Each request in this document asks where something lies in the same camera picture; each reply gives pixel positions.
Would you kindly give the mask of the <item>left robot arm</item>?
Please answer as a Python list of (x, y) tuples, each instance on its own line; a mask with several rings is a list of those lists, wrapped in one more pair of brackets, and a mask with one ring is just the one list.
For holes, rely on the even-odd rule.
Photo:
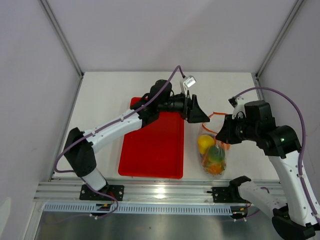
[(69, 131), (62, 155), (97, 200), (105, 199), (109, 193), (109, 184), (98, 170), (95, 157), (106, 145), (150, 125), (158, 120), (161, 112), (178, 113), (190, 124), (209, 122), (195, 94), (171, 93), (169, 80), (157, 80), (149, 92), (116, 119), (87, 131), (77, 127)]

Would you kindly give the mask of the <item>yellow pear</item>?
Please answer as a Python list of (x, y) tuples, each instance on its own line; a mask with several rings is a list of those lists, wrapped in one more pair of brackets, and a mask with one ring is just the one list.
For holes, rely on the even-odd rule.
[(201, 134), (197, 138), (198, 150), (202, 155), (206, 153), (209, 147), (214, 146), (215, 144), (216, 144), (216, 140), (211, 135)]

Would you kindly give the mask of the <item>orange fruit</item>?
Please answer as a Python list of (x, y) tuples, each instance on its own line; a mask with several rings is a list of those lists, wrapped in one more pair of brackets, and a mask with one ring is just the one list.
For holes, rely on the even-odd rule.
[(225, 170), (223, 164), (212, 164), (205, 168), (205, 171), (211, 175), (221, 175)]

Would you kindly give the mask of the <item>green lime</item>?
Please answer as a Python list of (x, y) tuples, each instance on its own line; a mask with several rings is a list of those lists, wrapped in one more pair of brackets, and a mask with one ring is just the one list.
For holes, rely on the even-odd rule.
[(225, 156), (225, 150), (220, 146), (210, 146), (206, 153), (207, 160), (211, 163), (222, 162)]

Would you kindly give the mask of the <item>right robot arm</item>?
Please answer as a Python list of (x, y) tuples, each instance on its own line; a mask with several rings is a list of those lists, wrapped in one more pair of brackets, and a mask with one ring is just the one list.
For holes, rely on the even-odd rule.
[(309, 181), (298, 166), (302, 147), (290, 126), (277, 126), (273, 117), (254, 121), (227, 114), (216, 139), (230, 145), (255, 142), (273, 165), (286, 198), (276, 199), (243, 175), (229, 182), (228, 196), (232, 201), (243, 199), (254, 204), (271, 219), (284, 240), (307, 240), (315, 236), (320, 229), (312, 211), (317, 200), (313, 194), (305, 194)]

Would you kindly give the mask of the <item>clear zip top bag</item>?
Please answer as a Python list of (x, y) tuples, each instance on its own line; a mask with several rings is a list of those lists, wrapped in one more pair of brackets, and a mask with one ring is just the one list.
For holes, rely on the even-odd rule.
[(231, 147), (216, 139), (226, 115), (222, 112), (209, 115), (209, 122), (200, 125), (197, 137), (198, 158), (203, 171), (215, 180), (221, 179), (226, 171), (227, 156)]

